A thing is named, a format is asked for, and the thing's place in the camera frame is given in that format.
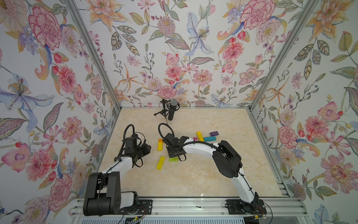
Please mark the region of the yellow short block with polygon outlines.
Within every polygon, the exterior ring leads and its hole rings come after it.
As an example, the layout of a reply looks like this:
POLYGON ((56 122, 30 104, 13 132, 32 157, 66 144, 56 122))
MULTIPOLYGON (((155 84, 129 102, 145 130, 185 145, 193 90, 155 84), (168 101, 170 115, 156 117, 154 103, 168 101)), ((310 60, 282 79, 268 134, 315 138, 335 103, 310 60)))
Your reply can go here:
POLYGON ((158 142, 157 150, 158 150, 158 151, 162 151, 162 150, 163 150, 163 142, 158 142))

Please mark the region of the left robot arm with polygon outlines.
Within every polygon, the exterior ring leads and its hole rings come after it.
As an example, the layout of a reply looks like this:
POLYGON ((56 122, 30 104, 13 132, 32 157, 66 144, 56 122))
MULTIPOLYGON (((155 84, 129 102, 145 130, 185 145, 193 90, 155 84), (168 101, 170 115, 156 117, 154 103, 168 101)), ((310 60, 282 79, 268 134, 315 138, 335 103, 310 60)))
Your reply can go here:
POLYGON ((83 213, 85 216, 134 214, 139 210, 139 196, 135 191, 121 191, 121 178, 134 167, 140 168, 143 157, 151 151, 138 133, 123 139, 120 153, 114 163, 102 172, 88 178, 83 213))

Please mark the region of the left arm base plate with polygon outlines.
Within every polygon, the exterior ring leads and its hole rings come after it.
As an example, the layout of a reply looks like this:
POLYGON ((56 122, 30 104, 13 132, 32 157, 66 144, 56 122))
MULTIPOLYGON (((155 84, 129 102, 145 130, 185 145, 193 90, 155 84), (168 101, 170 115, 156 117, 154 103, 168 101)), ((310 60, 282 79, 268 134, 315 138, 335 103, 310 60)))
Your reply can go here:
POLYGON ((151 215, 153 209, 153 200, 140 199, 134 205, 120 210, 120 215, 151 215))

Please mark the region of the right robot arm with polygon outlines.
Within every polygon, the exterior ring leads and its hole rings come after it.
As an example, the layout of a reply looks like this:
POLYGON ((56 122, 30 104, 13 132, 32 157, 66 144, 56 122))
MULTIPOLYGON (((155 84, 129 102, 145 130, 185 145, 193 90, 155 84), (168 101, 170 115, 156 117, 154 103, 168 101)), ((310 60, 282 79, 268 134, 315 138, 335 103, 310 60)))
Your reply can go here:
POLYGON ((260 207, 262 200, 249 184, 242 167, 241 156, 227 142, 208 143, 195 141, 189 137, 175 137, 168 133, 163 137, 163 142, 167 145, 170 158, 196 154, 211 157, 218 171, 226 178, 231 179, 235 185, 239 200, 238 206, 245 214, 253 214, 260 207))

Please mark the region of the lime green block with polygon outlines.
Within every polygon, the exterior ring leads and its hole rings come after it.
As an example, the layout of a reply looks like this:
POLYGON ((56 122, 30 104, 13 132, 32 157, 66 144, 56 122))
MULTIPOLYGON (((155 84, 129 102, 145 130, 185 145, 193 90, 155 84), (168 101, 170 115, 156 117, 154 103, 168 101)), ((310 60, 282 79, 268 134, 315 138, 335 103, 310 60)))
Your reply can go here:
POLYGON ((178 161, 179 161, 179 158, 178 158, 178 157, 170 158, 170 159, 169 159, 169 162, 178 162, 178 161))

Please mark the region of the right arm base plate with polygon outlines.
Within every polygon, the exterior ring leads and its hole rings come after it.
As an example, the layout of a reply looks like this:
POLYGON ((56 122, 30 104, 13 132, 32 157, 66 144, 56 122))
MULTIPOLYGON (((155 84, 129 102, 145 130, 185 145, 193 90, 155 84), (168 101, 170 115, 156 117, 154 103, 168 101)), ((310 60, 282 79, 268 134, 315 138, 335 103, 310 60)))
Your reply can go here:
POLYGON ((228 199, 225 208, 229 215, 266 215, 266 207, 263 200, 253 201, 252 203, 244 202, 240 199, 228 199))

